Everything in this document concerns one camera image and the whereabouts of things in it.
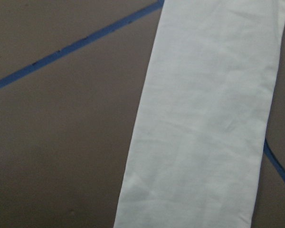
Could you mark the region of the cream long sleeve shirt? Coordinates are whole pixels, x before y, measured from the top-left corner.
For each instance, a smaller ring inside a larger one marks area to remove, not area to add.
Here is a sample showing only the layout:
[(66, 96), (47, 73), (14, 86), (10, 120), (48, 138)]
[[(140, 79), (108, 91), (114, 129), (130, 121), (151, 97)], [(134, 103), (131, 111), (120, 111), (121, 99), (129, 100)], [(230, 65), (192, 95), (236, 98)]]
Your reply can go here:
[(134, 124), (116, 228), (248, 228), (285, 0), (167, 0)]

